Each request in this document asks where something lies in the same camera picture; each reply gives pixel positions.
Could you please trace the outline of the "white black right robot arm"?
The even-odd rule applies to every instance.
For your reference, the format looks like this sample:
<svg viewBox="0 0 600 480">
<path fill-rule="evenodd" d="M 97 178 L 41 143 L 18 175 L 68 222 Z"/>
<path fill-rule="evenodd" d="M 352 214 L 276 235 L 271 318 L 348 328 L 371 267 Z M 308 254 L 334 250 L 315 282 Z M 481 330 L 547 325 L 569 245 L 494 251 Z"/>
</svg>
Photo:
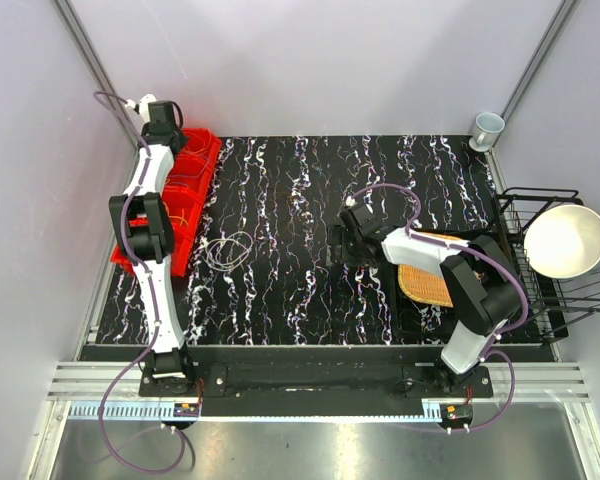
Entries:
<svg viewBox="0 0 600 480">
<path fill-rule="evenodd" d="M 528 318 L 526 288 L 488 235 L 451 240 L 409 226 L 391 227 L 370 206 L 355 203 L 327 227 L 327 246 L 332 263 L 412 266 L 443 282 L 456 319 L 431 374 L 443 395 L 466 389 L 489 347 Z"/>
</svg>

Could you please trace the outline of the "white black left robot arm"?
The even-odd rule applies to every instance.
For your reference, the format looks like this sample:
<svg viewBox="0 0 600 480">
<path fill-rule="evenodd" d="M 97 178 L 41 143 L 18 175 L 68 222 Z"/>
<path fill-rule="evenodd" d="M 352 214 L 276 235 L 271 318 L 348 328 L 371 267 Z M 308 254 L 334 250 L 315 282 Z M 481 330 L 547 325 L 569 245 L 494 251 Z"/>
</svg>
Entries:
<svg viewBox="0 0 600 480">
<path fill-rule="evenodd" d="M 195 389 L 196 372 L 175 307 L 171 263 L 176 239 L 163 191 L 186 137 L 174 102 L 147 94 L 124 106 L 143 120 L 137 132 L 138 164 L 124 192 L 109 199 L 109 212 L 117 246 L 138 281 L 148 326 L 139 394 L 184 396 Z"/>
</svg>

